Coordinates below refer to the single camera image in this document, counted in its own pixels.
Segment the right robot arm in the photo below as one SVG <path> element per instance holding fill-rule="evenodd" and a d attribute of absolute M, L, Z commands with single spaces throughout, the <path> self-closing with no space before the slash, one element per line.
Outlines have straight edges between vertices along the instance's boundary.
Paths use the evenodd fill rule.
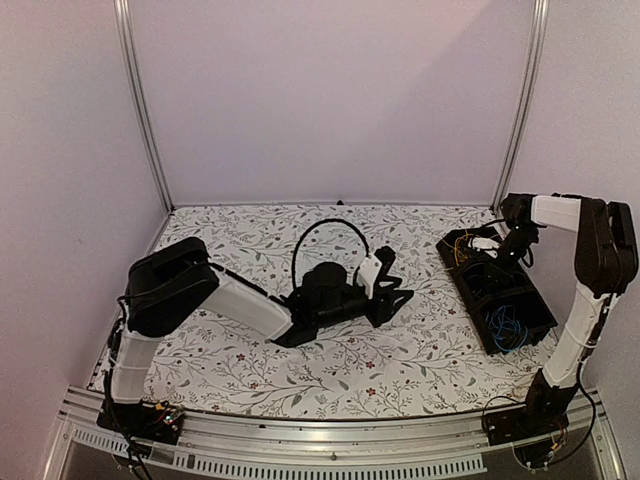
<path fill-rule="evenodd" d="M 510 193 L 500 211 L 510 229 L 499 258 L 522 258 L 538 241 L 538 229 L 555 227 L 576 234 L 573 304 L 556 348 L 536 373 L 517 427 L 537 436 L 562 413 L 580 388 L 583 368 L 597 347 L 610 311 L 639 270 L 630 206 L 578 195 Z"/>

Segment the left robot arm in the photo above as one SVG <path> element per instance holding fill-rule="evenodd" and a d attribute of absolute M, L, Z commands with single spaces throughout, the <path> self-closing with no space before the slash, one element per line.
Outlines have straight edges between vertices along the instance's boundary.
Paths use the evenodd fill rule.
<path fill-rule="evenodd" d="M 148 426 L 148 412 L 139 403 L 155 352 L 195 312 L 237 321 L 285 348 L 309 343 L 321 330 L 360 317 L 377 328 L 414 296 L 402 288 L 401 278 L 390 275 L 395 260 L 389 246 L 367 250 L 352 278 L 342 265 L 321 262 L 293 279 L 291 293 L 281 297 L 212 262 L 197 237 L 135 262 L 116 300 L 121 317 L 108 344 L 104 388 L 112 402 L 111 419 L 128 434 Z"/>

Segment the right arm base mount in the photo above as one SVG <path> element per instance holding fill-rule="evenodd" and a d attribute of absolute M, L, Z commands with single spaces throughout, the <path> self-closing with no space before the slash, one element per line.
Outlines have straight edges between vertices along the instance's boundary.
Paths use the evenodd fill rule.
<path fill-rule="evenodd" d="M 586 394 L 586 399 L 591 409 L 589 426 L 578 443 L 567 451 L 569 420 L 566 414 L 547 418 L 531 416 L 525 406 L 489 412 L 489 406 L 495 400 L 516 404 L 507 396 L 495 396 L 487 401 L 481 412 L 481 427 L 491 446 L 529 440 L 529 443 L 512 447 L 515 460 L 527 470 L 545 469 L 573 457 L 591 436 L 597 419 L 597 406 L 589 394 Z"/>

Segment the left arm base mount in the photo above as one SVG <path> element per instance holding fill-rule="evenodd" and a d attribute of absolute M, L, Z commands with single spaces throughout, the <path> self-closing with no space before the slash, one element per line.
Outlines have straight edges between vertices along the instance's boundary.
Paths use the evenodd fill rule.
<path fill-rule="evenodd" d="M 105 394 L 97 425 L 128 439 L 144 439 L 176 445 L 182 432 L 185 410 L 167 401 L 150 404 L 117 403 Z"/>

